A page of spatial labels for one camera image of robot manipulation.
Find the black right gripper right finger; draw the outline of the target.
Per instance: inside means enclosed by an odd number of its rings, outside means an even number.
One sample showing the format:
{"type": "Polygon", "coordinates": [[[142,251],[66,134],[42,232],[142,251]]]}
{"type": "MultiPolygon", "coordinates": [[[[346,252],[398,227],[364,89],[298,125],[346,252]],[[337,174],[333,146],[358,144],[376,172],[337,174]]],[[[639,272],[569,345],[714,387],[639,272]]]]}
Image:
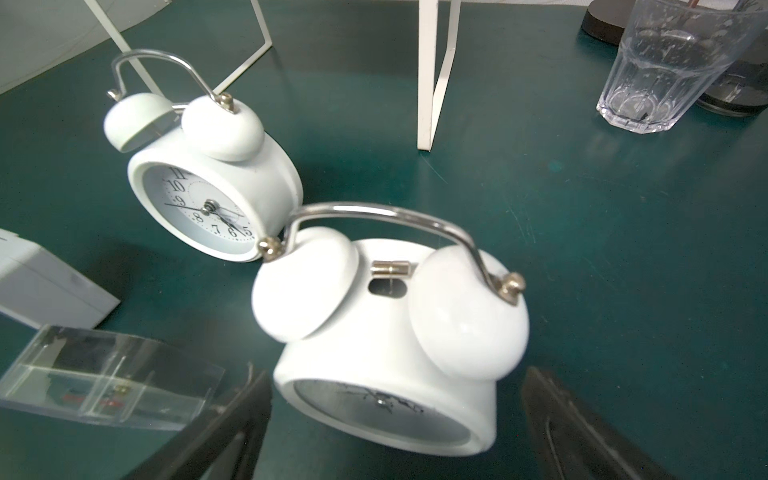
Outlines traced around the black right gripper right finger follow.
{"type": "Polygon", "coordinates": [[[544,479],[672,479],[673,474],[575,396],[530,366],[521,390],[544,479]]]}

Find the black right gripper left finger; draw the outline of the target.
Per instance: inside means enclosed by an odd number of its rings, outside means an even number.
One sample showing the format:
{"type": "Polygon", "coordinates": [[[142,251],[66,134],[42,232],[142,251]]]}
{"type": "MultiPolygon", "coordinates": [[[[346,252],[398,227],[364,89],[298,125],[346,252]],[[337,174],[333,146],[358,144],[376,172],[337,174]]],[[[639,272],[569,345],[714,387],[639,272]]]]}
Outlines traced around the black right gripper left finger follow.
{"type": "Polygon", "coordinates": [[[190,424],[150,458],[125,475],[127,479],[201,479],[230,445],[239,449],[227,466],[229,479],[251,479],[272,413],[268,372],[250,370],[242,386],[206,407],[190,424]]]}

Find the white twin-bell alarm clock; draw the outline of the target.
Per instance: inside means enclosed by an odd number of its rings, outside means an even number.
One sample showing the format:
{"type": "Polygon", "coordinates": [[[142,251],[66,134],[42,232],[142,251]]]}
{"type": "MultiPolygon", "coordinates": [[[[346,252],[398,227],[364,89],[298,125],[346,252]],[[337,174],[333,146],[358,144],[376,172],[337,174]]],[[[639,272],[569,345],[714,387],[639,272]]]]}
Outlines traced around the white twin-bell alarm clock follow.
{"type": "Polygon", "coordinates": [[[521,274],[451,222],[374,203],[301,206],[257,247],[252,309],[284,346],[273,378],[289,404],[401,450],[492,447],[497,383],[529,340],[521,274]]]}

